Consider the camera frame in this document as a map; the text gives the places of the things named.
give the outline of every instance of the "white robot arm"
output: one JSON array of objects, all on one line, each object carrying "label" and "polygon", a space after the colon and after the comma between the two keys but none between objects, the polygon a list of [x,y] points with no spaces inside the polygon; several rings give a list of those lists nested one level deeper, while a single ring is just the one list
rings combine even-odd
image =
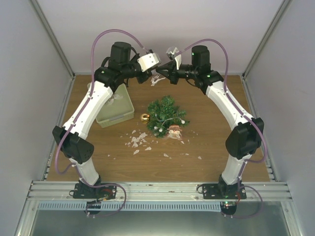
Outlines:
[{"label": "white robot arm", "polygon": [[[229,153],[226,168],[219,177],[219,183],[216,186],[211,186],[212,193],[204,194],[204,197],[208,199],[220,197],[233,199],[235,193],[239,191],[238,180],[241,184],[241,175],[247,160],[261,145],[259,134],[246,118],[251,119],[261,132],[264,123],[260,118],[254,119],[230,91],[224,89],[223,77],[211,69],[210,53],[206,46],[192,47],[191,64],[181,64],[181,55],[178,55],[178,49],[175,47],[169,48],[166,53],[171,61],[157,68],[157,73],[168,78],[171,84],[177,84],[180,78],[186,79],[187,82],[189,79],[193,79],[194,86],[201,89],[208,98],[214,101],[232,130],[225,142]],[[242,111],[242,114],[231,103],[227,94]]]},{"label": "white robot arm", "polygon": [[[134,49],[128,43],[116,42],[112,46],[111,57],[105,59],[108,61],[108,67],[105,67],[103,62],[102,66],[95,71],[92,95],[90,87],[72,117],[62,128],[56,126],[53,130],[54,138],[59,145],[64,134],[70,129],[61,151],[70,162],[76,165],[79,172],[80,181],[73,192],[74,198],[98,199],[101,197],[98,195],[100,189],[91,188],[82,182],[82,179],[89,185],[100,185],[101,182],[92,161],[94,146],[86,141],[96,115],[118,86],[124,83],[124,79],[136,77],[139,83],[143,83],[152,75],[151,71],[160,64],[158,55],[152,51],[142,57],[136,53],[130,60],[131,50]],[[74,122],[87,101],[86,107]]]}]

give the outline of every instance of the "wooden table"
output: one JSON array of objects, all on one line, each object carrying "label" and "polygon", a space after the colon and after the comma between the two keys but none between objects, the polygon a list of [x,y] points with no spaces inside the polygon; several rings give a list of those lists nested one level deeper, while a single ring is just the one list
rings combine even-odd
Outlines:
[{"label": "wooden table", "polygon": [[[91,76],[77,76],[65,121],[86,94],[90,80]],[[229,76],[227,83],[240,104],[249,110],[240,77]],[[150,80],[139,85],[136,79],[130,79],[128,93],[135,108],[134,119],[107,128],[101,128],[95,121],[87,138],[95,147],[93,162],[103,181],[218,181],[226,165],[228,153],[225,140],[231,130],[222,113],[208,97],[184,80],[180,80],[177,85],[162,80],[152,87]],[[165,95],[172,95],[176,104],[187,111],[186,118],[190,124],[182,131],[185,144],[177,140],[155,138],[139,119],[151,101]],[[137,148],[125,145],[131,142],[130,136],[138,137],[143,132],[149,134],[145,140],[149,143],[147,147],[152,150],[144,151],[147,148],[143,147],[144,144]],[[140,152],[133,155],[136,149]],[[261,151],[257,150],[252,158],[258,160],[261,157]],[[69,160],[63,154],[59,160],[59,169],[63,170]],[[60,176],[53,166],[54,162],[48,181],[78,180],[73,168]],[[265,164],[249,163],[243,180],[269,181]]]}]

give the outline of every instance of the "white panel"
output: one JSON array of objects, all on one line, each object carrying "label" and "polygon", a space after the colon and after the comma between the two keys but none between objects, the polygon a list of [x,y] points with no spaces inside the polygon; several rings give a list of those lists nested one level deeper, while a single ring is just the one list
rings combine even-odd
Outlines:
[{"label": "white panel", "polygon": [[29,1],[0,7],[1,235],[14,235],[40,179],[70,78]]},{"label": "white panel", "polygon": [[251,70],[248,83],[281,181],[306,235],[315,232],[315,1],[292,1]]},{"label": "white panel", "polygon": [[[39,0],[39,3],[76,73],[90,73],[90,51],[104,30],[122,29],[157,52],[163,63],[170,46],[180,50],[202,38],[213,38],[226,47],[230,73],[244,72],[282,0]],[[100,40],[96,64],[109,56],[115,41],[132,43],[119,33]],[[211,63],[224,71],[219,46],[206,43]],[[189,63],[190,53],[183,56]]]}]

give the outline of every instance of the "gold bauble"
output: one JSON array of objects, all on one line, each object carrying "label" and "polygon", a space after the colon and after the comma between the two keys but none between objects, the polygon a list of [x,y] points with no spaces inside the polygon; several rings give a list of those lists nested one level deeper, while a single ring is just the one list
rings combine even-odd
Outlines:
[{"label": "gold bauble", "polygon": [[142,114],[140,117],[140,120],[142,123],[147,124],[150,121],[150,115],[149,114]]}]

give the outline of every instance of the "santa figurine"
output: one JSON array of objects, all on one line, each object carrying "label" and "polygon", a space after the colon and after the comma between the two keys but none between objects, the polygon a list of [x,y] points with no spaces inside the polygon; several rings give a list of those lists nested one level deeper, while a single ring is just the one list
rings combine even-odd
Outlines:
[{"label": "santa figurine", "polygon": [[179,125],[173,124],[168,129],[167,138],[182,140],[181,128]]}]

